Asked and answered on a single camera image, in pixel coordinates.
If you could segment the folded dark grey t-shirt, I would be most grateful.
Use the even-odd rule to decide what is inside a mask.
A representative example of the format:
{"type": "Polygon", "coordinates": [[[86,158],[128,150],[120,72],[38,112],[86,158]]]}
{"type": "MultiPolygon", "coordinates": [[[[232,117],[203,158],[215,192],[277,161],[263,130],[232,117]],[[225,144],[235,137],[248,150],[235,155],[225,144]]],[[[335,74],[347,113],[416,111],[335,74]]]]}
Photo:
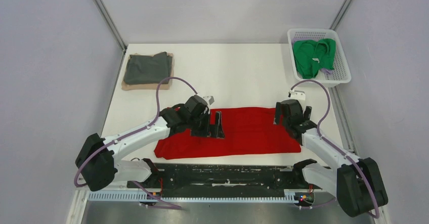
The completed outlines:
{"type": "Polygon", "coordinates": [[[160,83],[171,76],[173,56],[161,52],[153,56],[130,55],[123,81],[128,85],[160,83]]]}

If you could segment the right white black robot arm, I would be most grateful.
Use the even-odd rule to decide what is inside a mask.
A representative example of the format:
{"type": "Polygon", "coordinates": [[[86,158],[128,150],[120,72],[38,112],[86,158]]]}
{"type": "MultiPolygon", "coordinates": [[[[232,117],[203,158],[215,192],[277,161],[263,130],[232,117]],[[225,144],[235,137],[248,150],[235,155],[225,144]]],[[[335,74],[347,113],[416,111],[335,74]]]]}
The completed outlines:
{"type": "Polygon", "coordinates": [[[371,211],[389,202],[378,164],[372,158],[360,158],[347,152],[321,135],[310,120],[312,108],[302,108],[300,102],[288,99],[278,102],[274,123],[282,125],[290,137],[312,151],[327,166],[307,159],[293,166],[292,181],[304,188],[313,184],[330,193],[350,217],[371,211]]]}

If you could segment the green t-shirt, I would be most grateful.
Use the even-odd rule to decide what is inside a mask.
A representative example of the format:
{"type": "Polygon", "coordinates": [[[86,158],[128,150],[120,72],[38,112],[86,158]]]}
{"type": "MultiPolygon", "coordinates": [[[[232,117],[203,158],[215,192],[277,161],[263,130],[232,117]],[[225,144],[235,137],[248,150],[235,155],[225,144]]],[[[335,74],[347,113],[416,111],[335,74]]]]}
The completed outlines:
{"type": "Polygon", "coordinates": [[[303,79],[313,79],[322,72],[334,72],[336,41],[330,38],[298,40],[292,45],[297,72],[303,79]]]}

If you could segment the white plastic basket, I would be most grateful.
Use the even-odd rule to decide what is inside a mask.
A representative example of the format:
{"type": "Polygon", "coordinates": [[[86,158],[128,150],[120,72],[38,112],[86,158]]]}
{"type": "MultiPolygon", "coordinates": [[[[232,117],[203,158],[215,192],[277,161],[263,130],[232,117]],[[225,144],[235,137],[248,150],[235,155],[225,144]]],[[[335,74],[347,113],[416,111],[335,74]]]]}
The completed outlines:
{"type": "Polygon", "coordinates": [[[287,32],[289,51],[292,64],[292,72],[294,82],[303,81],[301,75],[297,72],[295,66],[294,55],[292,51],[292,45],[298,40],[315,40],[330,38],[336,41],[336,53],[334,58],[334,72],[330,75],[319,72],[316,78],[313,80],[318,81],[325,87],[335,87],[339,84],[348,83],[351,81],[351,73],[348,67],[348,63],[342,49],[338,34],[331,29],[320,29],[320,28],[293,28],[287,32]]]}

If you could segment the aluminium frame rail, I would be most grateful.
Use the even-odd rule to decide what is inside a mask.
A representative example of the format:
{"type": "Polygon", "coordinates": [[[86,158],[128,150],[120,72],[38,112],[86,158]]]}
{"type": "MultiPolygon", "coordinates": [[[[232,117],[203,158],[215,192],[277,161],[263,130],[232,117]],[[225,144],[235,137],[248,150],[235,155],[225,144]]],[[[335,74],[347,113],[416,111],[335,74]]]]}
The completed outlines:
{"type": "MultiPolygon", "coordinates": [[[[375,175],[379,174],[375,166],[370,168],[359,167],[362,174],[356,174],[363,179],[363,175],[366,177],[370,185],[373,185],[372,181],[375,179],[375,175]]],[[[80,172],[78,172],[74,179],[74,185],[76,187],[88,186],[91,191],[98,191],[107,187],[112,182],[115,182],[115,176],[118,176],[118,170],[115,167],[102,168],[101,170],[95,167],[86,166],[80,172]]]]}

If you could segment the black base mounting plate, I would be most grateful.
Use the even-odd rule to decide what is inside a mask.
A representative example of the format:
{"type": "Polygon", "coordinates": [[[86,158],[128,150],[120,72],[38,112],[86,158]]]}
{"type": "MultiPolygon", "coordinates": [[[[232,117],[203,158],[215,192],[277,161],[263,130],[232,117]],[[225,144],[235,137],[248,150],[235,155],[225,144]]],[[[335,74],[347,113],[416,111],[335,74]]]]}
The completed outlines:
{"type": "Polygon", "coordinates": [[[155,163],[157,171],[140,184],[163,197],[281,197],[284,190],[308,191],[291,166],[155,163]]]}

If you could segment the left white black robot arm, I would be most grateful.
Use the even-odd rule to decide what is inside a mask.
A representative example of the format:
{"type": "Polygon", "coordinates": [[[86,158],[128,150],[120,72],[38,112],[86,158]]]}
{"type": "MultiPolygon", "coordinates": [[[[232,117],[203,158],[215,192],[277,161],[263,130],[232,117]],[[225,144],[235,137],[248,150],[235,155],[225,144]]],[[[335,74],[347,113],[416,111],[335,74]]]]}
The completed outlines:
{"type": "Polygon", "coordinates": [[[99,191],[112,182],[137,181],[153,187],[159,174],[150,160],[124,158],[134,151],[187,130],[199,138],[224,139],[222,113],[210,108],[212,96],[191,96],[186,103],[162,109],[157,116],[123,133],[102,138],[97,133],[87,137],[76,160],[77,176],[82,176],[91,191],[99,191]]]}

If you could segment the red t-shirt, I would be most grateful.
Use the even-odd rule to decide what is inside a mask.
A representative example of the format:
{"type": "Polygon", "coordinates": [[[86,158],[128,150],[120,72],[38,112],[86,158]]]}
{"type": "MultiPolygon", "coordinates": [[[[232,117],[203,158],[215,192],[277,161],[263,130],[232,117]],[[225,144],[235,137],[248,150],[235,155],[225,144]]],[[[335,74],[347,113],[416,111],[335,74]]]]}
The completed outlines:
{"type": "Polygon", "coordinates": [[[248,154],[299,153],[300,144],[274,124],[275,108],[219,109],[224,139],[200,138],[189,130],[159,140],[154,154],[167,160],[248,154]]]}

